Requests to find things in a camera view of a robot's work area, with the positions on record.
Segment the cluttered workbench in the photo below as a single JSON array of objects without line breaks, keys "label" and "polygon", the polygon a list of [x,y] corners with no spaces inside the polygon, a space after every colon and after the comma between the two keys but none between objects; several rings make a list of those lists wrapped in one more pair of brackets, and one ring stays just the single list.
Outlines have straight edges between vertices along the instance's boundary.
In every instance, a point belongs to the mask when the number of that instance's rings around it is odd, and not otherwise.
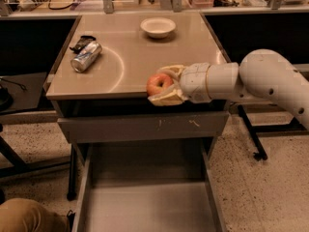
[{"label": "cluttered workbench", "polygon": [[[140,29],[150,17],[169,18],[176,30],[152,39]],[[187,218],[195,222],[195,231],[206,226],[225,231],[208,169],[211,149],[228,118],[225,101],[154,107],[146,94],[148,76],[160,67],[225,63],[203,17],[160,12],[85,14],[77,20],[57,71],[45,83],[62,132],[85,164],[73,231],[117,226],[110,216],[122,217],[123,231],[136,231],[136,226],[155,231],[154,222],[164,231],[170,226],[187,231],[179,228]],[[102,52],[89,69],[76,72],[68,46],[89,34]],[[115,195],[103,209],[97,201],[107,198],[106,192]],[[176,199],[162,203],[170,195]],[[120,197],[121,205],[116,205]],[[97,209],[104,211],[101,217]],[[175,224],[160,223],[162,216]]]}]

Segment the bowl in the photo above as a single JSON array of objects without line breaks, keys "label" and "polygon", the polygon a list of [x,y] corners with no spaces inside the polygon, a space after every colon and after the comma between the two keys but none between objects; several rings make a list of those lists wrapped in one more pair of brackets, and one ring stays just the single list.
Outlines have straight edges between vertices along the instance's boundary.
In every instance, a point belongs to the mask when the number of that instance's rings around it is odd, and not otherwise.
[{"label": "bowl", "polygon": [[163,39],[169,33],[175,30],[176,24],[173,20],[162,17],[144,19],[141,23],[141,28],[151,38]]}]

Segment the can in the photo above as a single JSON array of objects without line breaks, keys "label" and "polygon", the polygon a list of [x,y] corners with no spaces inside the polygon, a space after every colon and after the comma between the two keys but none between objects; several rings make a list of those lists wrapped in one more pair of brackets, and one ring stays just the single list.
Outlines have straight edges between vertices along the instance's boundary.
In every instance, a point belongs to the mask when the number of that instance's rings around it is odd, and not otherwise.
[{"label": "can", "polygon": [[92,41],[88,43],[77,55],[74,57],[70,64],[77,73],[85,72],[90,65],[95,62],[98,55],[102,51],[102,46],[96,42]]}]

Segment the red apple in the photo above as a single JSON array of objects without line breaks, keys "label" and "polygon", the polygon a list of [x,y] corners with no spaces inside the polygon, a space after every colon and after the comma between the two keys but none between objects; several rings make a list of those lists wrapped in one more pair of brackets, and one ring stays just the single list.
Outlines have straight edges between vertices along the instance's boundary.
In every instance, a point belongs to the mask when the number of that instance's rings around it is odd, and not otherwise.
[{"label": "red apple", "polygon": [[154,96],[160,94],[162,91],[173,85],[174,81],[171,76],[166,73],[156,73],[148,78],[147,81],[147,94]]}]

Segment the floor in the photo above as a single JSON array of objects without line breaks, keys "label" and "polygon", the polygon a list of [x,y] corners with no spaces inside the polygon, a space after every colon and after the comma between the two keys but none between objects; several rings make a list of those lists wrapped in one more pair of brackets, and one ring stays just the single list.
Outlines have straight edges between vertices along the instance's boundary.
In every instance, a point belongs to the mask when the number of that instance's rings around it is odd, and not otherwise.
[{"label": "floor", "polygon": [[[285,112],[249,115],[254,124],[281,124],[291,119]],[[4,118],[2,137],[24,158],[34,161],[70,153],[53,115],[30,120]],[[260,137],[268,160],[253,158],[256,148],[237,114],[231,114],[211,155],[215,190],[229,232],[309,231],[308,135]],[[8,163],[0,158],[1,167]],[[77,184],[81,175],[77,173]],[[7,198],[32,198],[63,216],[74,210],[68,201],[69,166],[43,173],[0,179]]]}]

